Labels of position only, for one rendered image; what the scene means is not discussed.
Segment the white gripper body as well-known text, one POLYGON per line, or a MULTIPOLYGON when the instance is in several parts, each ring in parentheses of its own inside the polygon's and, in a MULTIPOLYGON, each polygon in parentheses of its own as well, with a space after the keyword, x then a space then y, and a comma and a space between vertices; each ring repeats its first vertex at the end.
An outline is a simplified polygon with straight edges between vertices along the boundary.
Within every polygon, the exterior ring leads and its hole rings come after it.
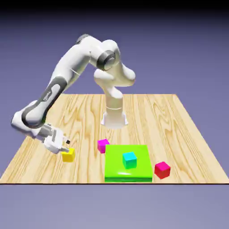
POLYGON ((47 136, 44 138, 43 144, 46 149, 53 152, 54 154, 58 154, 59 152, 64 151, 64 138, 65 137, 63 131, 58 128, 54 128, 52 136, 47 136))

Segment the small yellow cube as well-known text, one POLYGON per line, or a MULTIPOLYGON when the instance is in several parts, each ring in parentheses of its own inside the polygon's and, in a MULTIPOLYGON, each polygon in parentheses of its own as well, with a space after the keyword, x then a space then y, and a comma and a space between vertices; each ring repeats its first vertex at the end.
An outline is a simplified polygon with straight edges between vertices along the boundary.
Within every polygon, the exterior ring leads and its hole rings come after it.
POLYGON ((75 149, 69 148, 68 152, 61 152, 63 162, 73 162, 75 158, 75 149))

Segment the small magenta cube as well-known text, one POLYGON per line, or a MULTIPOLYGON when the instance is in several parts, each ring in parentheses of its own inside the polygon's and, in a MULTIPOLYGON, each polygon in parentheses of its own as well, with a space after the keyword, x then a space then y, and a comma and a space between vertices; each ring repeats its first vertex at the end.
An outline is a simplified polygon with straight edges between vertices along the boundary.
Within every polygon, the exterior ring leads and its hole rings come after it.
POLYGON ((100 153, 105 153, 106 151, 106 145, 110 144, 107 139, 102 139, 97 141, 98 144, 98 150, 100 153))

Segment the small cyan cube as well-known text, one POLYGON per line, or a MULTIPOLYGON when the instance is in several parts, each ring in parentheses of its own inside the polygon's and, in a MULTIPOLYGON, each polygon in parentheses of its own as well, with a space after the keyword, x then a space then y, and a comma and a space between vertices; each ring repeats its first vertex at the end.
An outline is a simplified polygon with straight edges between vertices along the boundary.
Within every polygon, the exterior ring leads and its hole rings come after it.
POLYGON ((123 153, 123 165, 126 169, 136 168, 137 157, 133 152, 123 153))

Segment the small red cube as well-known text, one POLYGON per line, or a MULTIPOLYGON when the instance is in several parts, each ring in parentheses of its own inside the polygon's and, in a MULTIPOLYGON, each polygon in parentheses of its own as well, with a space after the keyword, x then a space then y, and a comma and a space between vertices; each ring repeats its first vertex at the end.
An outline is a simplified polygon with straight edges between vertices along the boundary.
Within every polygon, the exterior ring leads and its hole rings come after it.
POLYGON ((164 161, 157 163, 154 167, 154 173, 160 179, 168 177, 170 175, 170 170, 171 167, 164 161))

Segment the large green box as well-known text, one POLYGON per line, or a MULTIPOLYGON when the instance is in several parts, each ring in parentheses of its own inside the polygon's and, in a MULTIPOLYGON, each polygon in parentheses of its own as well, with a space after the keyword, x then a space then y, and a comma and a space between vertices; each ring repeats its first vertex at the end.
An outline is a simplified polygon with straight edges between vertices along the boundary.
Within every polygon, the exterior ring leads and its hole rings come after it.
POLYGON ((105 152, 105 182, 152 182, 153 170, 147 145, 107 145, 105 152), (126 169, 123 153, 133 152, 136 168, 126 169))

